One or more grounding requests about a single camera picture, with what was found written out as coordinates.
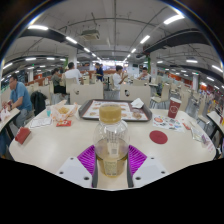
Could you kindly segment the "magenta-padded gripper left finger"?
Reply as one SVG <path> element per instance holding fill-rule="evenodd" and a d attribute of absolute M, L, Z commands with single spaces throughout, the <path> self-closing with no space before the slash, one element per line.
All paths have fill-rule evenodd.
<path fill-rule="evenodd" d="M 84 188 L 96 188 L 98 168 L 94 146 L 89 146 L 77 157 L 69 157 L 56 175 Z"/>

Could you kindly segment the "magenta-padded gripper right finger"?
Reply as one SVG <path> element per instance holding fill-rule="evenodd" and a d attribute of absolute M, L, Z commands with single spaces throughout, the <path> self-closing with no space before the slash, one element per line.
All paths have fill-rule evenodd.
<path fill-rule="evenodd" d="M 129 188 L 140 188 L 168 175 L 168 171 L 154 157 L 146 156 L 130 145 L 127 158 L 127 183 Z"/>

